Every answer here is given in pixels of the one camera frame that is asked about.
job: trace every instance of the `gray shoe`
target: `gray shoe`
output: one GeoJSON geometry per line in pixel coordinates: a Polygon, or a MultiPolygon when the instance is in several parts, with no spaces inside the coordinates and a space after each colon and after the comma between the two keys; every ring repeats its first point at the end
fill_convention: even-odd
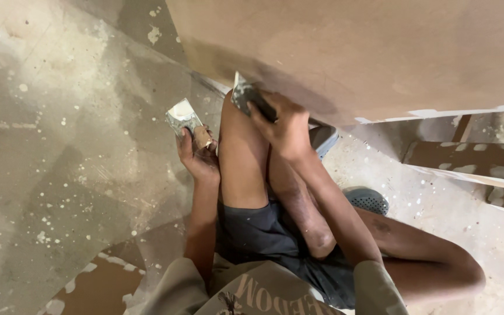
{"type": "Polygon", "coordinates": [[[390,205],[388,201],[376,190],[359,188],[345,193],[349,202],[361,209],[386,216],[390,205]]]}
{"type": "Polygon", "coordinates": [[[331,125],[319,125],[309,130],[310,145],[316,153],[320,161],[330,151],[330,149],[338,142],[338,130],[331,125]]]}

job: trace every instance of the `beige t-shirt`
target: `beige t-shirt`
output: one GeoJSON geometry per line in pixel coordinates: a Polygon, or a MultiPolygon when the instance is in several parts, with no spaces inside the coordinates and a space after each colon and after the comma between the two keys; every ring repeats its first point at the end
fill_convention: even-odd
{"type": "MultiPolygon", "coordinates": [[[[353,272],[357,315],[406,315],[402,297],[382,264],[359,263],[353,272]]],[[[188,258],[170,264],[144,315],[339,315],[320,293],[271,261],[217,268],[206,285],[188,258]]]]}

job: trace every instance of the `concrete floor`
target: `concrete floor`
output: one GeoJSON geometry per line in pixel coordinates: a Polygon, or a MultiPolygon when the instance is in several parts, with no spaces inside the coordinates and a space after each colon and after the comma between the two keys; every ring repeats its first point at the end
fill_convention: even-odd
{"type": "MultiPolygon", "coordinates": [[[[192,180],[163,115],[184,97],[217,133],[222,93],[186,67],[164,1],[0,0],[0,313],[35,314],[132,231],[148,271],[138,313],[182,251],[192,180]]],[[[504,142],[504,113],[477,119],[470,141],[504,142]]],[[[324,164],[340,187],[381,191],[393,218],[485,269],[479,296],[411,314],[504,314],[504,211],[483,202],[484,186],[398,163],[411,141],[448,141],[454,125],[345,127],[324,164]]]]}

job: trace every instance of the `black shorts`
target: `black shorts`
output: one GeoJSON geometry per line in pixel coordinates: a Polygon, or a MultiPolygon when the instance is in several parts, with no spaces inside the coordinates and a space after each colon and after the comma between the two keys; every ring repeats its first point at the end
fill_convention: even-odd
{"type": "Polygon", "coordinates": [[[270,201],[261,209],[237,209],[219,203],[215,251],[238,265],[270,260],[310,283],[324,302],[354,309],[353,268],[336,246],[325,260],[310,256],[306,242],[283,205],[270,201]]]}

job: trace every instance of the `hand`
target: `hand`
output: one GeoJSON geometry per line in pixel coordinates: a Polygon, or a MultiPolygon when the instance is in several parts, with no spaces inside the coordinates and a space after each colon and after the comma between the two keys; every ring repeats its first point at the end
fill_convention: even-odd
{"type": "Polygon", "coordinates": [[[309,112],[279,93],[260,91],[262,97],[277,112],[277,121],[269,122],[256,105],[248,102],[250,118],[286,160],[295,161],[312,152],[309,137],[309,112]]]}
{"type": "MultiPolygon", "coordinates": [[[[178,156],[180,161],[196,182],[209,182],[219,184],[219,158],[215,154],[217,148],[217,140],[213,140],[209,146],[194,152],[192,145],[192,136],[187,128],[182,128],[182,139],[176,137],[176,146],[178,147],[178,156]]],[[[211,139],[214,133],[211,130],[207,131],[211,139]]]]}

